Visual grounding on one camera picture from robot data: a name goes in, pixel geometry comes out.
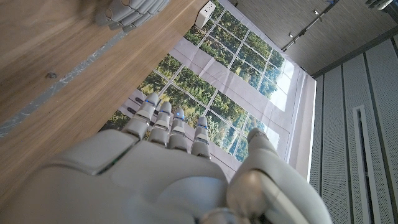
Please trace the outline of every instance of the vertical slat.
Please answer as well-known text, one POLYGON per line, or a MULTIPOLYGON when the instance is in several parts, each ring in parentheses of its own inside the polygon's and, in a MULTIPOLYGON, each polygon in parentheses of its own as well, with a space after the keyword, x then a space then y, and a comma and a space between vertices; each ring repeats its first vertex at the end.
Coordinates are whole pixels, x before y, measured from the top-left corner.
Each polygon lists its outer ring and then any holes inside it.
POLYGON ((341 67, 325 74, 322 198, 334 223, 350 223, 341 67))
MULTIPOLYGON (((382 222, 393 223, 391 213, 397 219, 398 200, 398 59, 391 40, 368 50, 366 59, 376 105, 376 123, 379 123, 380 130, 381 150, 375 156, 383 158, 384 166, 380 166, 386 171, 389 195, 392 197, 392 212, 389 197, 380 199, 386 201, 384 205, 380 204, 380 212, 381 217, 385 218, 382 222)), ((375 176, 382 174, 375 170, 375 176)))

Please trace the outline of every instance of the electrical socket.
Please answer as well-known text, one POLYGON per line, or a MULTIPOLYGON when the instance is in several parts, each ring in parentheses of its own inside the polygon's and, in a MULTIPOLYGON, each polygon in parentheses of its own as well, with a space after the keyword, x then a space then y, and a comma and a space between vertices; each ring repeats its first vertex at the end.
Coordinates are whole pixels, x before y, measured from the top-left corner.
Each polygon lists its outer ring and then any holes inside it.
POLYGON ((215 9, 216 5, 209 1, 202 9, 200 9, 195 25, 199 28, 202 28, 207 21, 209 21, 215 9))

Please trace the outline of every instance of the window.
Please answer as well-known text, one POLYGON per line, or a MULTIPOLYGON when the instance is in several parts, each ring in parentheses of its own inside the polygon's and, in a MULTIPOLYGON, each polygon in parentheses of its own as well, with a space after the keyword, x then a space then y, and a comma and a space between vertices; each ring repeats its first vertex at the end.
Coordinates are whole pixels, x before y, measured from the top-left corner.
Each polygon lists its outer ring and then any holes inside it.
MULTIPOLYGON (((211 19, 201 29, 193 26, 184 37, 285 110, 294 66, 217 0, 213 2, 216 9, 211 19)), ((279 135, 268 124, 169 54, 137 89, 145 95, 159 94, 161 100, 172 104, 172 113, 181 107, 185 122, 193 128, 200 116, 206 116, 209 139, 239 161, 248 156, 247 135, 252 128, 264 130, 275 148, 279 143, 279 135)), ((128 120, 128 116, 117 111, 107 124, 123 127, 128 120)))

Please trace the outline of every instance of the window pane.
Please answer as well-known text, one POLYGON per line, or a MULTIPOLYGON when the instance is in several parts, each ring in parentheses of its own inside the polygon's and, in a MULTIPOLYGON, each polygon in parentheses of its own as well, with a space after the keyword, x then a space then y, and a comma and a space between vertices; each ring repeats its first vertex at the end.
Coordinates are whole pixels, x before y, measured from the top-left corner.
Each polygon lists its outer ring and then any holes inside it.
POLYGON ((214 91, 216 91, 215 87, 204 81, 204 79, 200 78, 197 74, 189 70, 187 67, 184 67, 182 71, 177 75, 174 83, 192 94, 192 96, 194 96, 197 100, 201 101, 205 105, 209 103, 210 98, 214 94, 214 91))
POLYGON ((210 31, 210 29, 213 27, 213 25, 214 25, 214 22, 209 20, 201 29, 203 32, 207 33, 210 31))
POLYGON ((262 79, 259 92, 263 94, 266 98, 271 99, 272 93, 277 91, 278 87, 276 84, 269 81, 266 77, 262 79))
POLYGON ((289 87, 290 87, 290 78, 282 74, 278 77, 276 80, 276 84, 279 86, 280 89, 282 89, 286 94, 289 93, 289 87))
POLYGON ((280 88, 271 94, 270 101, 280 110, 285 111, 287 95, 280 88))
POLYGON ((273 66, 273 65, 270 65, 270 64, 267 65, 266 77, 267 77, 269 80, 271 80, 271 81, 273 81, 273 82, 276 82, 276 80, 277 80, 280 76, 282 76, 282 72, 281 72, 279 69, 275 68, 275 66, 273 66))
POLYGON ((220 26, 214 27, 210 35, 214 37, 216 40, 220 41, 225 47, 230 49, 232 52, 236 52, 239 45, 241 44, 240 40, 238 40, 237 38, 226 32, 220 26))
POLYGON ((220 19, 220 24, 241 40, 243 40, 249 29, 228 11, 224 12, 223 17, 220 19))
POLYGON ((268 128, 266 131, 267 137, 269 139, 269 141, 271 142, 271 144, 273 145, 273 147, 275 149, 278 148, 278 143, 279 143, 279 134, 276 133, 274 130, 272 130, 271 128, 268 128))
POLYGON ((207 112, 206 119, 209 139, 224 151, 233 152, 236 146, 233 143, 238 138, 238 132, 211 111, 207 112))
POLYGON ((269 61, 280 69, 285 62, 285 58, 283 58, 283 56, 281 56, 281 54, 274 49, 272 51, 271 57, 269 58, 269 61))
POLYGON ((167 80, 165 80, 155 72, 151 72, 148 77, 141 83, 141 85, 137 87, 137 89, 145 95, 149 95, 151 93, 159 94, 159 92, 166 84, 167 80))
POLYGON ((231 52, 211 37, 206 38, 204 43, 200 46, 200 49, 210 54, 217 62, 221 63, 225 67, 228 67, 233 58, 233 54, 231 52))
POLYGON ((264 58, 268 58, 269 53, 272 50, 272 47, 259 36, 257 36, 253 31, 250 31, 248 37, 246 38, 246 43, 254 50, 259 52, 262 56, 264 56, 264 58))
POLYGON ((167 54, 165 58, 156 67, 161 74, 167 78, 172 78, 174 73, 181 67, 181 62, 167 54))
POLYGON ((205 37, 205 34, 202 33, 197 26, 193 25, 190 30, 184 35, 184 37, 189 40, 189 42, 193 43, 195 46, 199 44, 199 42, 205 37))
POLYGON ((284 68, 284 73, 289 77, 292 78, 293 72, 294 72, 294 65, 292 62, 285 60, 285 63, 283 65, 284 68))
POLYGON ((172 113, 178 107, 185 112, 185 122, 195 128, 198 118, 205 112, 205 108, 190 98, 187 94, 170 85, 166 91, 160 96, 163 101, 169 101, 172 104, 172 113))
POLYGON ((259 128, 264 132, 267 130, 267 126, 265 124, 263 124, 261 121, 259 121, 253 115, 250 114, 243 133, 245 135, 248 135, 253 128, 259 128))
POLYGON ((257 86, 259 86, 261 74, 246 62, 236 58, 230 70, 239 75, 244 81, 248 82, 255 89, 257 89, 257 86))
POLYGON ((212 3, 216 5, 216 8, 213 11, 213 14, 211 15, 211 18, 214 20, 217 20, 221 13, 224 10, 224 6, 222 6, 217 0, 212 0, 212 3))
POLYGON ((242 129, 246 112, 237 103, 229 99, 226 95, 218 92, 210 109, 219 114, 225 120, 231 122, 233 126, 242 129))
POLYGON ((258 69, 259 71, 264 71, 266 61, 259 54, 250 49, 246 44, 242 46, 242 49, 239 51, 238 56, 239 58, 247 61, 247 63, 253 65, 253 67, 258 69))
POLYGON ((248 151, 248 140, 246 137, 241 137, 241 142, 239 143, 238 149, 236 150, 235 158, 241 162, 249 155, 248 151))

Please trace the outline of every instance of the robotic arm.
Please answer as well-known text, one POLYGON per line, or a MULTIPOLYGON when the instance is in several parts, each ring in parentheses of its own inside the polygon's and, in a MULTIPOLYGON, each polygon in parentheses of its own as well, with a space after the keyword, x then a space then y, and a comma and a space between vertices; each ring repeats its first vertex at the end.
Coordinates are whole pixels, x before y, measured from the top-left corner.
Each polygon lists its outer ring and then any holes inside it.
POLYGON ((98 133, 35 171, 0 211, 1 223, 331 223, 316 191, 279 159, 266 134, 230 183, 210 161, 206 118, 187 151, 184 112, 150 94, 122 132, 98 133))

